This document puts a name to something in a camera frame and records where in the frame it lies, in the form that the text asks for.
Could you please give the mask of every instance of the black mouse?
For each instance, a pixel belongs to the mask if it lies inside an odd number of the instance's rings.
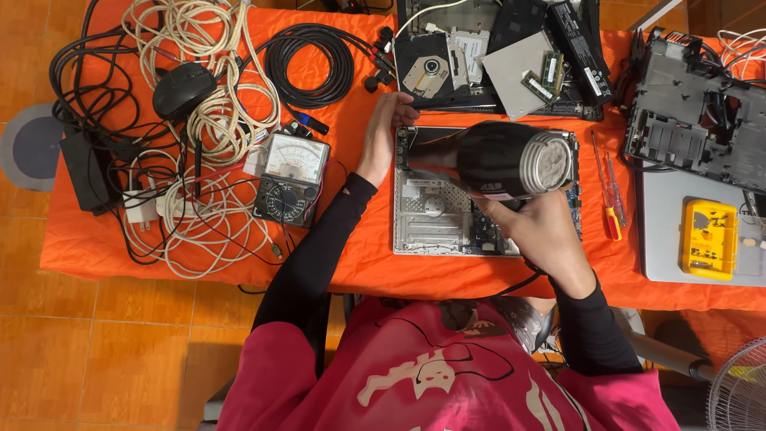
[[[154,89],[152,105],[163,120],[181,120],[215,91],[212,72],[199,63],[184,63],[167,72]]]

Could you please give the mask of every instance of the black sleeve with hole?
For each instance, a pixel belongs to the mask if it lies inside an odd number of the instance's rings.
[[[303,330],[332,280],[340,255],[354,231],[367,202],[378,190],[366,179],[351,173],[345,189],[332,199],[322,217],[285,260],[264,294],[255,314],[253,329],[282,321]]]
[[[561,350],[572,370],[585,376],[642,373],[630,346],[596,278],[596,290],[587,298],[567,296],[550,279],[558,302]]]

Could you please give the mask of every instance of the hair dryer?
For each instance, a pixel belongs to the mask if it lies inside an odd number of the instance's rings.
[[[526,199],[558,187],[571,167],[561,135],[509,121],[483,121],[409,149],[412,170],[435,173],[472,197]]]

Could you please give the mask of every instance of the black power adapter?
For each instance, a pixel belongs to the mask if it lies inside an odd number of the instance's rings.
[[[82,131],[66,133],[59,147],[80,209],[100,216],[122,203],[122,194],[112,187],[119,178],[109,171],[111,152],[93,148]]]

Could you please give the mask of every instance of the gray laptop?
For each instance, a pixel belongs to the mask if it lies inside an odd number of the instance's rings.
[[[762,233],[766,225],[761,223],[766,219],[748,215],[741,189],[678,171],[643,173],[639,178],[643,183],[639,184],[637,206],[644,276],[652,281],[766,286],[766,250],[758,246],[766,240]],[[694,199],[717,201],[740,209],[737,268],[730,281],[698,277],[681,270],[683,208]],[[743,239],[754,239],[756,246],[744,245]]]

